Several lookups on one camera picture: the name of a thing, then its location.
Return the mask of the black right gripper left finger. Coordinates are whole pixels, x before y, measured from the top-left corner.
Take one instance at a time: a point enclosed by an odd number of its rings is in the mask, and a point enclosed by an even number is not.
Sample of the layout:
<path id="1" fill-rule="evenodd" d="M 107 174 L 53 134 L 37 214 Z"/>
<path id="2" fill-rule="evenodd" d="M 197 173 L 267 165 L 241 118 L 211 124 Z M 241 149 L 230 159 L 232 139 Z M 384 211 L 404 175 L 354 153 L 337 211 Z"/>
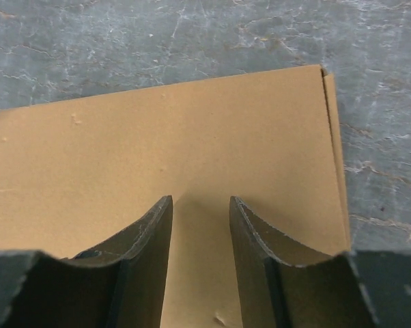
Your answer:
<path id="1" fill-rule="evenodd" d="M 159 327 L 173 200 L 73 258 L 0 250 L 0 327 Z"/>

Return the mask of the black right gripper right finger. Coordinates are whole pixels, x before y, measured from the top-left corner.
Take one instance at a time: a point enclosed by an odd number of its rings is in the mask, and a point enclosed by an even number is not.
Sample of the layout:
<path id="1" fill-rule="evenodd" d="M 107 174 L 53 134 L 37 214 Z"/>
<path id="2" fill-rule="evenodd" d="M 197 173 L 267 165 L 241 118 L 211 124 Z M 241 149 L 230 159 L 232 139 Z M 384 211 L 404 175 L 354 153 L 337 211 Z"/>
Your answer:
<path id="1" fill-rule="evenodd" d="M 411 327 L 411 250 L 329 256 L 229 203 L 245 327 Z"/>

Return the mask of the brown cardboard box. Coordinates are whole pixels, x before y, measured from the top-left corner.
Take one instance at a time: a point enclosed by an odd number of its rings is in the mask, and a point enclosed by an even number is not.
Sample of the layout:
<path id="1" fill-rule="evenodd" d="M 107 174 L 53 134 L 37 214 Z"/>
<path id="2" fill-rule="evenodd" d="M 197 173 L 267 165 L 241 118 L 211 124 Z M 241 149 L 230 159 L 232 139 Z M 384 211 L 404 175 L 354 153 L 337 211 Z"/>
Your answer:
<path id="1" fill-rule="evenodd" d="M 0 112 L 0 249 L 73 256 L 164 195 L 163 327 L 240 327 L 229 200 L 325 254 L 350 248 L 334 77 L 320 65 Z"/>

